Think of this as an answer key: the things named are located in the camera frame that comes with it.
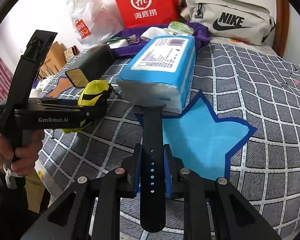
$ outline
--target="nike swoosh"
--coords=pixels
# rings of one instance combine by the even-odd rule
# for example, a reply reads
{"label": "nike swoosh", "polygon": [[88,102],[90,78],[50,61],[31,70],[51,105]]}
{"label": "nike swoosh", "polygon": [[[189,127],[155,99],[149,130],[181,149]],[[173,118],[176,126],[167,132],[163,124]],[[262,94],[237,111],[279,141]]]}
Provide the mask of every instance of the nike swoosh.
{"label": "nike swoosh", "polygon": [[234,30],[234,29],[242,29],[242,28],[251,28],[251,27],[242,27],[242,26],[221,26],[218,24],[218,19],[213,23],[213,28],[216,31],[227,31],[227,30]]}

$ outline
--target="gray plaid bedsheet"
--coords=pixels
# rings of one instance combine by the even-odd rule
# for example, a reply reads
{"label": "gray plaid bedsheet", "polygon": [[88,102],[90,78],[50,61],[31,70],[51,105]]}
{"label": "gray plaid bedsheet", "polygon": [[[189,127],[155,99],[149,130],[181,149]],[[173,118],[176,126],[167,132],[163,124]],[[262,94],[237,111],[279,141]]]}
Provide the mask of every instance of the gray plaid bedsheet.
{"label": "gray plaid bedsheet", "polygon": [[[41,93],[43,97],[65,76],[69,64]],[[103,79],[116,77],[129,59],[117,60]],[[219,117],[239,117],[258,128],[231,158],[231,183],[284,238],[300,230],[300,67],[280,57],[227,44],[211,43],[197,53],[188,102],[202,90]],[[81,89],[70,88],[61,98],[77,99]],[[46,130],[39,161],[64,190],[80,176],[104,176],[119,167],[142,139],[135,118],[140,108],[122,97],[109,99],[102,120],[79,133]],[[183,203],[166,200],[163,231],[148,233],[139,222],[139,197],[121,202],[120,230],[135,239],[182,239]],[[211,219],[211,235],[214,228]]]}

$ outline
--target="human hand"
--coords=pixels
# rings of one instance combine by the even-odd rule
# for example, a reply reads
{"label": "human hand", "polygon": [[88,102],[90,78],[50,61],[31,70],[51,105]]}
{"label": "human hand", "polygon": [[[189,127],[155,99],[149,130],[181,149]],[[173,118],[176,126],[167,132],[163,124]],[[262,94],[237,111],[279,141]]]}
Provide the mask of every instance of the human hand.
{"label": "human hand", "polygon": [[[39,158],[38,153],[42,149],[42,140],[44,139],[44,130],[36,130],[31,134],[31,141],[27,146],[16,149],[16,156],[20,158],[11,165],[11,170],[19,176],[29,175],[34,168],[35,161]],[[14,156],[13,150],[4,137],[0,134],[0,172],[4,173],[4,158],[11,160]]]}

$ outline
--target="metal screw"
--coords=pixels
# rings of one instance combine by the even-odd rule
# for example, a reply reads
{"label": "metal screw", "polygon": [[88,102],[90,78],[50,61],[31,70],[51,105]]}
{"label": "metal screw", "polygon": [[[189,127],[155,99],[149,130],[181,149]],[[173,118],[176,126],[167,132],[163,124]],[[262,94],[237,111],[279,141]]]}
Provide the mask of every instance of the metal screw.
{"label": "metal screw", "polygon": [[227,181],[227,179],[225,179],[225,178],[219,178],[219,179],[218,179],[218,183],[221,184],[221,185],[225,185],[225,184],[228,183],[228,181]]}
{"label": "metal screw", "polygon": [[83,184],[83,183],[86,183],[87,180],[88,180],[87,177],[81,176],[78,178],[78,183]]}
{"label": "metal screw", "polygon": [[182,174],[184,174],[184,175],[187,175],[187,174],[190,173],[190,170],[189,170],[188,168],[182,168],[182,169],[180,170],[180,172],[181,172]]}
{"label": "metal screw", "polygon": [[116,168],[115,169],[116,174],[124,174],[124,172],[125,172],[124,168]]}

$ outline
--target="red bag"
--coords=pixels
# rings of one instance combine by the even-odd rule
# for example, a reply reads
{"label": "red bag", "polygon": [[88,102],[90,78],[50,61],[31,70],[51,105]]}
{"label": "red bag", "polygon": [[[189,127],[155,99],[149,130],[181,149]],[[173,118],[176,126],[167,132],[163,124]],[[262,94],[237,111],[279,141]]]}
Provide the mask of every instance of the red bag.
{"label": "red bag", "polygon": [[81,39],[84,39],[85,37],[88,37],[91,34],[89,28],[85,25],[82,19],[76,20],[74,23],[78,29],[78,32],[80,33]]}
{"label": "red bag", "polygon": [[178,21],[178,0],[116,0],[126,28]]}

